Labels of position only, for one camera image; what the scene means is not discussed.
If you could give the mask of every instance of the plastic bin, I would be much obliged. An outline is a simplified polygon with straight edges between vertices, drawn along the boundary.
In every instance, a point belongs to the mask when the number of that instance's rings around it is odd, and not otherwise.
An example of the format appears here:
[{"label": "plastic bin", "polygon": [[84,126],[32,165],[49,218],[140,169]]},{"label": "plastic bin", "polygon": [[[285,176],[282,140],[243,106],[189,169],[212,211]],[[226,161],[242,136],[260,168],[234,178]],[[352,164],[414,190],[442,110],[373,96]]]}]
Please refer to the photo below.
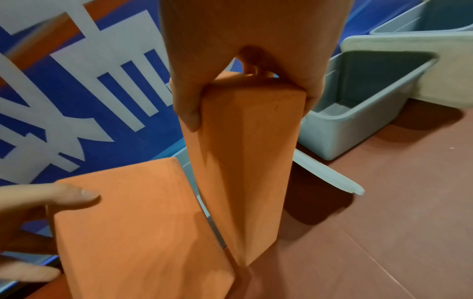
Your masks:
[{"label": "plastic bin", "polygon": [[301,123],[299,143],[333,160],[394,120],[434,63],[422,52],[344,52],[330,59],[325,91]]},{"label": "plastic bin", "polygon": [[473,30],[473,0],[430,0],[373,29],[370,34]]}]

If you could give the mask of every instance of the storage bin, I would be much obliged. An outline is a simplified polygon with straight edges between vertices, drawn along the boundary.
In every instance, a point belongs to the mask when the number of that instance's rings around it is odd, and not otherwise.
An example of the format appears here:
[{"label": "storage bin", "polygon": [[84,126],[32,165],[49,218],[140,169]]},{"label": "storage bin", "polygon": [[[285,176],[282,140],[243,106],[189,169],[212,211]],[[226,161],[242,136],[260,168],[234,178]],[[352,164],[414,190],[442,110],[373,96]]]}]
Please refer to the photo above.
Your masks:
[{"label": "storage bin", "polygon": [[422,52],[344,52],[330,59],[325,91],[302,120],[299,143],[333,160],[390,123],[436,61]]},{"label": "storage bin", "polygon": [[430,0],[373,29],[370,34],[473,30],[473,0]]}]

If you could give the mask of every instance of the orange block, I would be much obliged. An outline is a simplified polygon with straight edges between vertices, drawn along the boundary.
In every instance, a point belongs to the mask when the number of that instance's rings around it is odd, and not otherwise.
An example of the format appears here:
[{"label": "orange block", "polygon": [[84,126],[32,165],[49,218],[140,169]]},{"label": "orange block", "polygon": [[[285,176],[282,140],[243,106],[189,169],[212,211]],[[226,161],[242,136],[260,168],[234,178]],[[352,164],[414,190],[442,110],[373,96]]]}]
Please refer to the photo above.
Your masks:
[{"label": "orange block", "polygon": [[276,240],[305,97],[279,78],[225,72],[203,95],[200,129],[181,123],[200,195],[239,266]]},{"label": "orange block", "polygon": [[176,158],[67,178],[101,194],[54,215],[74,299],[223,299],[235,278]]}]

